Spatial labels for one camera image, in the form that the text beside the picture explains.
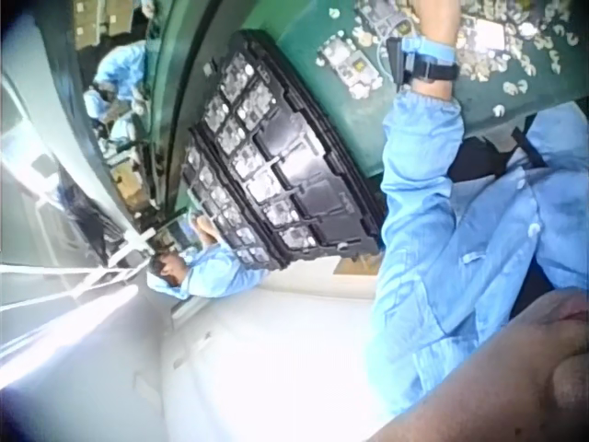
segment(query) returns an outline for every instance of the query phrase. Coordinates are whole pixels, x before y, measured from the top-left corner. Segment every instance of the light blue uniform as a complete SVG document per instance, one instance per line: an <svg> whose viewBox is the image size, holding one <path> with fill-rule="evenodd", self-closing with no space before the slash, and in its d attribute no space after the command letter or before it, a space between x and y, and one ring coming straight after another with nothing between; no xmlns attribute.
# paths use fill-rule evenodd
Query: light blue uniform
<svg viewBox="0 0 589 442"><path fill-rule="evenodd" d="M404 92L385 119L386 254L369 376L389 417L405 412L509 319L534 255L555 287L588 287L589 132L573 103L528 132L549 169L525 159L453 186L459 105Z"/></svg>
<svg viewBox="0 0 589 442"><path fill-rule="evenodd" d="M118 46L107 53L100 63L94 81L108 82L117 88L117 98L133 100L133 88L145 75L145 40Z"/></svg>
<svg viewBox="0 0 589 442"><path fill-rule="evenodd" d="M228 297L255 287L268 274L267 270L246 269L225 244L215 244L203 251L190 248L180 256L191 268L180 287L172 287L152 273L147 273L147 285L178 299Z"/></svg>

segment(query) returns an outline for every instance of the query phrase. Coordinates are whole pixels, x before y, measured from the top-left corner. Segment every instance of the shirt pocket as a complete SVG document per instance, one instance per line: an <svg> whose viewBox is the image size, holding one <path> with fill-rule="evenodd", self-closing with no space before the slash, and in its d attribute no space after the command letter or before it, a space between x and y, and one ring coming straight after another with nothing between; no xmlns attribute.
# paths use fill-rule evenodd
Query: shirt pocket
<svg viewBox="0 0 589 442"><path fill-rule="evenodd" d="M453 336L423 347L413 354L423 394L433 390L477 349L476 336Z"/></svg>

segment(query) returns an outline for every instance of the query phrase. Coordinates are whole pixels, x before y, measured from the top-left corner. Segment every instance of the shirt sleeve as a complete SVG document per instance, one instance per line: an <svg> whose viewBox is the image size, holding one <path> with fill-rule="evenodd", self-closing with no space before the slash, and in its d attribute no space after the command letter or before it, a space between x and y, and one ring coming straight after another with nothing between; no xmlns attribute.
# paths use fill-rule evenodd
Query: shirt sleeve
<svg viewBox="0 0 589 442"><path fill-rule="evenodd" d="M191 266L181 290L197 297L228 297L255 287L267 273L246 269L233 251L217 244Z"/></svg>
<svg viewBox="0 0 589 442"><path fill-rule="evenodd" d="M456 221L447 171L464 134L460 106L414 92L402 92L385 119L382 191L388 214L382 229L386 246L373 311L377 349L369 359L373 381L388 405L416 396L417 371L391 372L399 361L434 339L440 328L428 308L422 275L452 237Z"/></svg>

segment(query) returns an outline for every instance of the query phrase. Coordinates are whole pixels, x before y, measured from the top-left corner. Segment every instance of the green workbench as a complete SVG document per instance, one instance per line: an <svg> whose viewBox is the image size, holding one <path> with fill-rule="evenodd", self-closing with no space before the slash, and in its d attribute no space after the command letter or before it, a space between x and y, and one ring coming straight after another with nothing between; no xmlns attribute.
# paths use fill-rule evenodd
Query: green workbench
<svg viewBox="0 0 589 442"><path fill-rule="evenodd" d="M381 156L385 143L382 121L395 96L392 82L385 78L385 84L368 99L355 100L328 67L316 65L318 47L331 35L344 30L349 37L352 36L352 29L358 26L354 21L355 2L299 0L288 6L285 4L291 2L279 3L280 7L275 0L261 1L244 28L265 29L278 41L282 51L336 126L364 175L372 177L382 172ZM576 2L577 6L583 7L583 2ZM339 9L340 16L337 19L329 16L330 8ZM298 16L290 16L286 21L285 17L295 11ZM526 42L524 53L536 66L537 76L527 76L521 65L513 59L509 62L507 72L492 73L487 83L460 77L456 82L455 95L462 105L466 136L481 135L514 118L589 95L586 25L581 19L575 23L575 17L583 18L584 15L573 11L571 23L566 24L566 28L580 37L578 45L569 46L564 38L552 33L555 49L560 53L560 75L552 73L548 51L539 51L532 42ZM377 66L375 46L362 50ZM525 79L529 85L526 94L511 97L503 92L505 81L514 83L520 79ZM492 112L498 104L506 109L502 118L496 118Z"/></svg>

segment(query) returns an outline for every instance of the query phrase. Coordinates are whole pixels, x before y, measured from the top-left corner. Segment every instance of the worker in blue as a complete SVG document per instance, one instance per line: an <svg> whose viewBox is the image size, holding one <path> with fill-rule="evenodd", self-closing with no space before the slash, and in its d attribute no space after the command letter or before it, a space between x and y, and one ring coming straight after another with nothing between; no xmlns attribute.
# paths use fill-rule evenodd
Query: worker in blue
<svg viewBox="0 0 589 442"><path fill-rule="evenodd" d="M139 86L145 75L145 40L117 46L100 63L94 85L115 94L117 99L142 99Z"/></svg>
<svg viewBox="0 0 589 442"><path fill-rule="evenodd" d="M415 58L452 65L460 0L413 5L421 20L421 44L408 45ZM500 178L453 185L447 172L464 124L452 95L448 79L415 77L384 122L386 251L367 368L391 417L509 322L532 261L555 288L589 288L583 113L573 103L541 111L527 132L528 154L518 149ZM541 165L531 161L530 146Z"/></svg>
<svg viewBox="0 0 589 442"><path fill-rule="evenodd" d="M193 216L191 225L202 250L155 255L147 273L147 285L153 290L178 299L228 297L255 287L268 274L246 269L207 216Z"/></svg>
<svg viewBox="0 0 589 442"><path fill-rule="evenodd" d="M92 85L84 93L87 115L93 125L115 121L118 100L127 103L138 115L143 115L146 100L141 93L145 71L145 41L118 46L107 53L98 64Z"/></svg>

